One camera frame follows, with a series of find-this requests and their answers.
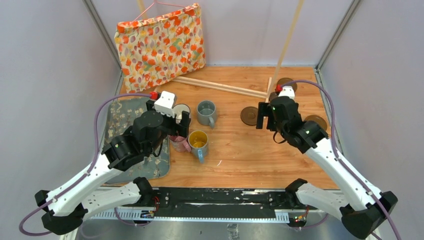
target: wooden tabletop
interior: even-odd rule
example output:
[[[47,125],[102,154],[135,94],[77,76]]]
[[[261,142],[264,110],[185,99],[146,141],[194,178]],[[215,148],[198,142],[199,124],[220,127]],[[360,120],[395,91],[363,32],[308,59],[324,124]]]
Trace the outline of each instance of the wooden tabletop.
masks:
[[[266,92],[269,77],[272,77],[274,70],[274,67],[210,66],[184,76]],[[278,78],[283,77],[316,82],[311,67],[282,67]],[[258,107],[258,102],[263,102],[264,99],[172,81],[159,88],[159,92],[176,94],[176,104],[187,104],[191,108],[190,132],[206,132],[210,145],[204,164],[200,164],[191,153],[176,152],[170,147],[169,173],[150,179],[152,186],[285,188],[297,178],[302,178],[319,188],[337,189],[327,174],[297,148],[287,143],[276,144],[273,133],[269,130],[256,129],[241,121],[240,112],[243,108]],[[124,86],[120,93],[126,93]],[[301,83],[297,85],[295,94],[303,118],[318,115],[327,120],[322,98],[316,87]],[[203,100],[210,100],[216,105],[218,119],[214,129],[200,125],[196,120],[197,104]],[[280,141],[281,137],[277,136],[276,140]]]

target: white wall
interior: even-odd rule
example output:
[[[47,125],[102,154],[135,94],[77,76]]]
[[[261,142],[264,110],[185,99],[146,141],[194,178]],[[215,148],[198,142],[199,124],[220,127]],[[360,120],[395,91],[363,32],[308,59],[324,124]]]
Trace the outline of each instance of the white wall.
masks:
[[[93,119],[120,70],[81,0],[0,1],[0,239],[94,155]],[[24,226],[45,232],[36,214]]]
[[[343,150],[399,202],[403,239],[424,234],[424,3],[362,1],[322,68]],[[386,222],[382,239],[394,239]]]
[[[153,0],[145,0],[147,8]],[[163,0],[188,6],[192,0]],[[298,0],[198,0],[202,7],[206,60],[209,65],[276,65]],[[352,0],[306,0],[284,65],[316,65]],[[118,22],[133,21],[136,0],[93,0],[107,32]],[[149,18],[178,10],[154,5]]]

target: mug handle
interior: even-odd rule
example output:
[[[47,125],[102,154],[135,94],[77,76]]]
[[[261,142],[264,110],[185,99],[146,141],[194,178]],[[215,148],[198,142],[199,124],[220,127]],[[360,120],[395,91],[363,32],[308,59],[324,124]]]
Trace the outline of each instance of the mug handle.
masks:
[[[197,154],[198,154],[199,161],[202,164],[205,161],[205,159],[203,158],[203,152],[202,152],[202,150],[200,150],[200,149],[197,150]]]
[[[211,116],[209,117],[209,126],[211,128],[215,128],[215,121]]]
[[[186,140],[184,140],[184,141],[182,142],[182,145],[184,145],[184,147],[185,147],[185,149],[187,150],[187,152],[191,152],[191,151],[192,151],[192,148],[190,147],[190,145],[187,143],[187,141],[186,141]]]

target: gray floral tray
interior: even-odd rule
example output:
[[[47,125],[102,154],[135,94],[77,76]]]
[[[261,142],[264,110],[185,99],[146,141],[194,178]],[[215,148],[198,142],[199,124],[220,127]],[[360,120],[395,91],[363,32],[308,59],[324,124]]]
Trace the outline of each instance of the gray floral tray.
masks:
[[[147,110],[148,97],[131,98],[113,101],[109,106],[105,127],[104,141],[109,143],[114,137],[121,135],[133,124],[134,119]],[[155,179],[165,176],[170,170],[170,144],[168,138],[163,141],[159,157],[153,155],[146,158],[119,176],[110,179],[107,184],[132,182],[137,177]]]

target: pink string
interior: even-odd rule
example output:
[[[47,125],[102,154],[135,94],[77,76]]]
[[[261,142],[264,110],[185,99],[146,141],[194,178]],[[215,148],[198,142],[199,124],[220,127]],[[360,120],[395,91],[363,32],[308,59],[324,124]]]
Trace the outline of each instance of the pink string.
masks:
[[[185,8],[185,6],[175,5],[175,4],[170,4],[170,3],[164,3],[164,2],[158,2],[157,0],[154,0],[153,3],[146,10],[144,10],[140,15],[138,15],[138,17],[136,19],[134,19],[134,21],[131,22],[131,24],[134,23],[135,21],[137,21],[137,19],[139,19],[143,14],[145,14],[145,12],[147,12],[147,10],[149,10],[155,4],[162,4],[162,5]]]

